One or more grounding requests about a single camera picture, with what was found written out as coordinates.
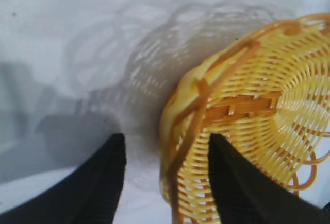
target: plastic wicker strand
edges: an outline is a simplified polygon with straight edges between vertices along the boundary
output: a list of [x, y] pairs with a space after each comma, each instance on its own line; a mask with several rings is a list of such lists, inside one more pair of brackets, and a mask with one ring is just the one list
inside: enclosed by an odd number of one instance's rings
[[[267, 25], [189, 71], [160, 124], [160, 185], [173, 223], [220, 222], [208, 182], [211, 133], [295, 194], [310, 187], [330, 157], [315, 154], [330, 136], [329, 99], [330, 14]], [[301, 165], [311, 166], [303, 183]]]

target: white surface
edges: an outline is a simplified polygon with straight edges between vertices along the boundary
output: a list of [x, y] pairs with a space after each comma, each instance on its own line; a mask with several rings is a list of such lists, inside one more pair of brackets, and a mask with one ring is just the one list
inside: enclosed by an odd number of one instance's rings
[[[330, 0], [0, 0], [0, 212], [122, 131], [128, 166], [115, 223], [170, 223], [157, 126], [175, 82], [261, 24], [329, 11]], [[302, 193], [320, 206], [329, 166]]]

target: white tablecloth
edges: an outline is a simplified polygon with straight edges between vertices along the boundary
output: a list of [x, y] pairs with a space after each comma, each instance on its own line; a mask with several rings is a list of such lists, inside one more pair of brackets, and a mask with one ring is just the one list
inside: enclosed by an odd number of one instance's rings
[[[179, 77], [262, 24], [329, 11], [330, 0], [0, 0], [0, 212], [121, 131], [128, 165], [115, 223], [170, 223], [157, 129]], [[329, 149], [322, 141], [318, 153]], [[301, 194], [319, 206], [330, 201], [329, 166]]]

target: basket weave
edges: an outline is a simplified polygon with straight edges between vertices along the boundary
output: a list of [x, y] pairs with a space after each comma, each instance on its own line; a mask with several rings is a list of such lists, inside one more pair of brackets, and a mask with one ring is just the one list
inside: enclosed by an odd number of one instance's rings
[[[208, 180], [212, 133], [286, 189], [311, 186], [329, 157], [314, 152], [328, 136], [329, 98], [330, 14], [267, 25], [186, 73], [160, 123], [160, 186], [173, 223], [220, 222]], [[311, 174], [300, 184], [301, 165]]]

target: black object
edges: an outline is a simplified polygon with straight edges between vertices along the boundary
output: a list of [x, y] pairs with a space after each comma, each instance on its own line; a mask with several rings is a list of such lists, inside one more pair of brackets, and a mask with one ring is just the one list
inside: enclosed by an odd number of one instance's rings
[[117, 209], [126, 165], [123, 134], [112, 135], [63, 181], [9, 212], [1, 224], [109, 224]]
[[328, 211], [329, 213], [330, 213], [330, 202], [326, 205], [326, 206], [324, 206], [324, 208], [323, 208], [325, 211]]
[[330, 223], [330, 212], [274, 183], [220, 134], [210, 138], [209, 178], [223, 224]]

